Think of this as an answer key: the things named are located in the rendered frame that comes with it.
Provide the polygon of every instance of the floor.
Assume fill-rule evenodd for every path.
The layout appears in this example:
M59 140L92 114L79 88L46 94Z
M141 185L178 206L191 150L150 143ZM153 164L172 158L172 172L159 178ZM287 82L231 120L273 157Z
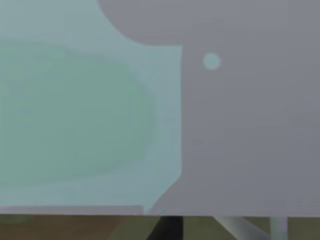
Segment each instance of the floor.
M157 217L34 216L14 222L0 217L1 240L145 240ZM248 218L269 231L267 218ZM235 240L212 217L186 217L184 240ZM320 218L290 218L289 240L319 240Z

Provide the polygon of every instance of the green oval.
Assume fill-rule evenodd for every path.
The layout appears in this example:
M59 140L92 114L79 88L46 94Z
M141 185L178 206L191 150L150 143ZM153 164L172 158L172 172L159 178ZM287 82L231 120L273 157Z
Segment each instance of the green oval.
M0 41L0 187L108 173L141 160L154 99L128 67Z

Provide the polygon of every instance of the small circle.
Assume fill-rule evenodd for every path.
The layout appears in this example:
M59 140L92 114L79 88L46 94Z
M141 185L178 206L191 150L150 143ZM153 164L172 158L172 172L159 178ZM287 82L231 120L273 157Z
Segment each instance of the small circle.
M220 57L212 52L207 53L203 57L203 64L208 70L215 70L220 67L221 60Z

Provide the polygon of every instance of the light blue surface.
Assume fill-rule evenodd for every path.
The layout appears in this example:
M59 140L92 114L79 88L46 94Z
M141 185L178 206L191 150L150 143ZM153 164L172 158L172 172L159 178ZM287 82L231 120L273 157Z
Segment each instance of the light blue surface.
M0 38L61 45L127 65L155 99L158 136L144 159L113 172L0 188L0 206L143 205L147 209L180 176L180 47L144 46L126 39L96 1L87 0L2 0Z

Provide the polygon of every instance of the black object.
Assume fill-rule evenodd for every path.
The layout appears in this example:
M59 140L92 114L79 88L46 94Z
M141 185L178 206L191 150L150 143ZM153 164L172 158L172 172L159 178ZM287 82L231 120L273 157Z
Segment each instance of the black object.
M183 240L182 216L162 216L146 240Z

